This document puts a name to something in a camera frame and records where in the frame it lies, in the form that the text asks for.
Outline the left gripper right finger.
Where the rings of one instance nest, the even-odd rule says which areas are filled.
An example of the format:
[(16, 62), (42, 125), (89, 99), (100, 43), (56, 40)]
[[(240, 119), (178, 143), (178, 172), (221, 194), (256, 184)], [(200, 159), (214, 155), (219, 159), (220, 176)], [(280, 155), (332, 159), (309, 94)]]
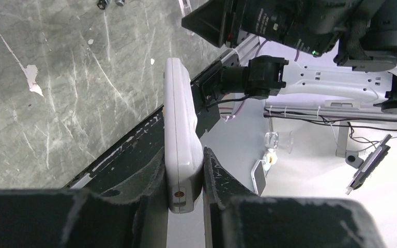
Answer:
[(340, 198), (260, 197), (204, 149), (206, 247), (385, 247), (367, 210)]

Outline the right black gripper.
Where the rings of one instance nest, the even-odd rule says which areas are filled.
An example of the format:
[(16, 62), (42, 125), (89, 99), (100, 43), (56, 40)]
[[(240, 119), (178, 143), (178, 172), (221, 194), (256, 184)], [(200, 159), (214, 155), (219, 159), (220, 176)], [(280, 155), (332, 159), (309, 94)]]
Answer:
[(360, 1), (207, 1), (181, 26), (215, 47), (246, 32), (320, 57), (335, 46)]

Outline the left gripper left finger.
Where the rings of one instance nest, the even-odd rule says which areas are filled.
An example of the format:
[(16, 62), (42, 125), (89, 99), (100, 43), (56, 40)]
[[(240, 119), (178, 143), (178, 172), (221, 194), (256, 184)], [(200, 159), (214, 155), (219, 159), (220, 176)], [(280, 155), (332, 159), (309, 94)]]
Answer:
[(101, 194), (0, 190), (0, 247), (166, 247), (164, 151)]

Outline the white remote control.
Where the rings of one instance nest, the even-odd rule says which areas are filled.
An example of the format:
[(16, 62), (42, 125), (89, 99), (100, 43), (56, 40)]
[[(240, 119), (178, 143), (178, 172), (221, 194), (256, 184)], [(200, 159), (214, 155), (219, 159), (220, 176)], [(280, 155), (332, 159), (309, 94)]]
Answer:
[(190, 76), (179, 58), (170, 57), (164, 73), (164, 165), (169, 209), (192, 212), (203, 185), (203, 146), (196, 133)]

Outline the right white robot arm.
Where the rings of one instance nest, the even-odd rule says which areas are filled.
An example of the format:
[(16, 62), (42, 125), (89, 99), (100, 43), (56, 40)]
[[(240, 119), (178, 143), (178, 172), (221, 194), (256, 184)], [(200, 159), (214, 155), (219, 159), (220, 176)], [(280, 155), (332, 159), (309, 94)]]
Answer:
[(397, 114), (397, 1), (208, 1), (181, 25), (216, 47), (252, 34), (315, 58), (337, 48), (335, 68), (263, 55), (247, 66), (219, 64), (200, 81), (207, 107), (221, 95), (266, 99), (317, 94), (355, 99)]

